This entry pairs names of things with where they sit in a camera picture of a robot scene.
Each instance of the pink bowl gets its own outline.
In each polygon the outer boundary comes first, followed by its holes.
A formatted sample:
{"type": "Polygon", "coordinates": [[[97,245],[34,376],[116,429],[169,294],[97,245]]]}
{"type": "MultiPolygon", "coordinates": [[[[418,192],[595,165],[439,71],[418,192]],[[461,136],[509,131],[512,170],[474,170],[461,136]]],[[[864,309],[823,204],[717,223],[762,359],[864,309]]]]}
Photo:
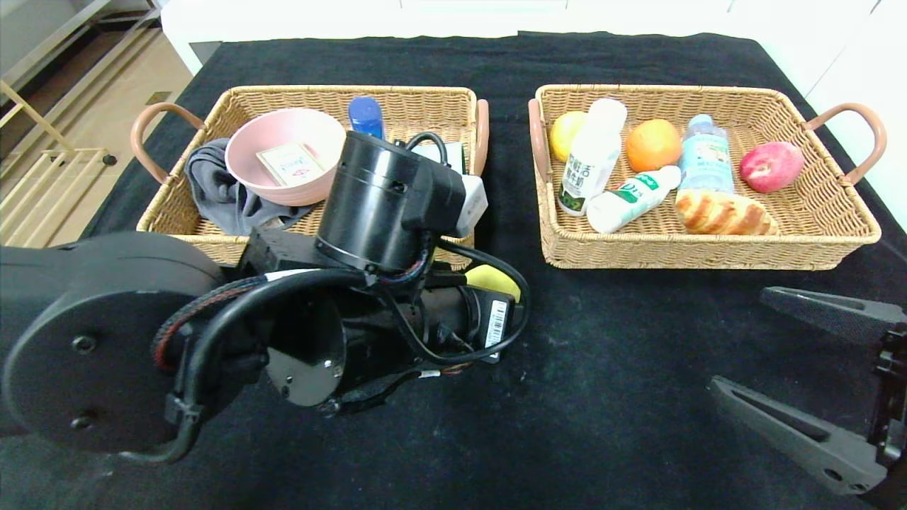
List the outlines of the pink bowl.
{"type": "Polygon", "coordinates": [[[310,108],[265,113],[243,124],[227,143],[227,171],[258,196],[281,205],[309,205],[327,198],[346,131],[332,116],[310,108]],[[295,186],[274,183],[257,154],[285,143],[304,143],[327,171],[295,186]]]}

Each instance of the bread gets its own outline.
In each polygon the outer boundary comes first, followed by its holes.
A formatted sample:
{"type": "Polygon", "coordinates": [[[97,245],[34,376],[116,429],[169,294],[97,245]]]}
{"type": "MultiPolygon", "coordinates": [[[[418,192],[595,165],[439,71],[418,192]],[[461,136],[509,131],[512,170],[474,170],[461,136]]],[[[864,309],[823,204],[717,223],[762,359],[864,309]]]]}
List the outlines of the bread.
{"type": "Polygon", "coordinates": [[[691,234],[776,235],[778,223],[766,206],[721,191],[678,191],[680,221],[691,234]]]}

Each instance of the table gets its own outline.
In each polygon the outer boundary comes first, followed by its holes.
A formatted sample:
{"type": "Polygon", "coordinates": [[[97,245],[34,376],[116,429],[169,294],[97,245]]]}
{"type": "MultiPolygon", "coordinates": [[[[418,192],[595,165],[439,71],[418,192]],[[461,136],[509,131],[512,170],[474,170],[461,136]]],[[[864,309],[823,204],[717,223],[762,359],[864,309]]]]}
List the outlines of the table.
{"type": "MultiPolygon", "coordinates": [[[[848,345],[758,304],[765,286],[907,303],[907,237],[883,228],[836,269],[557,270],[541,257],[526,102],[545,83],[769,87],[803,98],[753,41],[611,34],[224,44],[178,103],[204,115],[241,84],[468,86],[491,105],[477,246],[526,275],[531,326],[494,367],[411,383],[386,407],[324,419],[267,380],[203,429],[175,466],[134,466],[35,437],[0,441],[15,508],[865,508],[827,494],[716,411],[720,374],[865,433],[875,345],[848,345]]],[[[825,128],[818,131],[853,168],[825,128]]],[[[168,167],[191,129],[147,142],[168,167]]],[[[86,235],[131,230],[157,184],[132,162],[86,235]]]]}

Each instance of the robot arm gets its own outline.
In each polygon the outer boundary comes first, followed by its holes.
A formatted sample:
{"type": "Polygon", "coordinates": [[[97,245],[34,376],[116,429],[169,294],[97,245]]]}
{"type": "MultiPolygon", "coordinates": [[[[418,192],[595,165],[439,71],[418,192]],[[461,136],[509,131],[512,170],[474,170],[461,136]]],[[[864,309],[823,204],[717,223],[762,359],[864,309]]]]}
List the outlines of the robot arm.
{"type": "Polygon", "coordinates": [[[255,231],[236,268],[141,232],[3,247],[0,434],[169,463],[262,369],[289,402],[344,414],[425,368],[496,362],[528,321],[526,281],[440,239],[487,201],[408,148],[348,133],[317,236],[255,231]],[[494,266],[520,302],[432,263],[437,247],[494,266]]]}

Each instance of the bottle label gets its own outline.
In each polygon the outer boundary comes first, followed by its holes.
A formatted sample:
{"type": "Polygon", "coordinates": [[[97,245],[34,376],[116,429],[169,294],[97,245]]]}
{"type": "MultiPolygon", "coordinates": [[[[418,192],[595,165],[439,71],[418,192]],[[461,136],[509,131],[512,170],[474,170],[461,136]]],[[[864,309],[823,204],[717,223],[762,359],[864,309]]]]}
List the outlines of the bottle label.
{"type": "Polygon", "coordinates": [[[582,206],[590,199],[602,192],[605,182],[610,176],[610,171],[619,157],[619,151],[609,155],[607,161],[600,166],[586,164],[571,154],[564,166],[561,179],[561,204],[572,211],[581,212],[582,206]]]}
{"type": "Polygon", "coordinates": [[[697,134],[683,142],[680,190],[734,192],[734,176],[727,140],[714,134],[697,134]]]}
{"type": "Polygon", "coordinates": [[[627,179],[617,190],[612,191],[624,201],[636,203],[650,191],[658,189],[658,182],[648,175],[637,175],[627,179]]]}
{"type": "Polygon", "coordinates": [[[645,184],[652,191],[658,189],[658,182],[655,181],[655,179],[652,179],[651,175],[641,173],[640,175],[637,175],[635,179],[645,184]]]}

